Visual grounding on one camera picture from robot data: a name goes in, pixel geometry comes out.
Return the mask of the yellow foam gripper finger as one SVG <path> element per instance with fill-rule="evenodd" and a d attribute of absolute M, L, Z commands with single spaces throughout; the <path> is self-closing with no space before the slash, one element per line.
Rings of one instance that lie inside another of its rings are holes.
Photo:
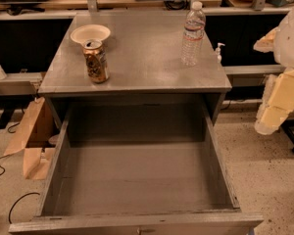
<path fill-rule="evenodd" d="M 269 31 L 265 36 L 261 39 L 257 40 L 253 46 L 253 49 L 258 52 L 272 52 L 273 51 L 273 41 L 275 40 L 277 28 L 275 27 L 271 31 Z"/>
<path fill-rule="evenodd" d="M 293 111 L 294 69 L 286 69 L 280 75 L 271 74 L 257 112 L 256 131 L 262 135 L 273 134 Z"/>

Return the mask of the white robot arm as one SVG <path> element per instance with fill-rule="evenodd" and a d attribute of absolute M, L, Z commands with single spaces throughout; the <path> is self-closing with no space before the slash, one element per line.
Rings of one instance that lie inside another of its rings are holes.
<path fill-rule="evenodd" d="M 273 52 L 275 61 L 285 67 L 283 73 L 267 79 L 257 112 L 256 131 L 270 135 L 294 111 L 294 7 L 276 28 L 257 40 L 253 48 Z"/>

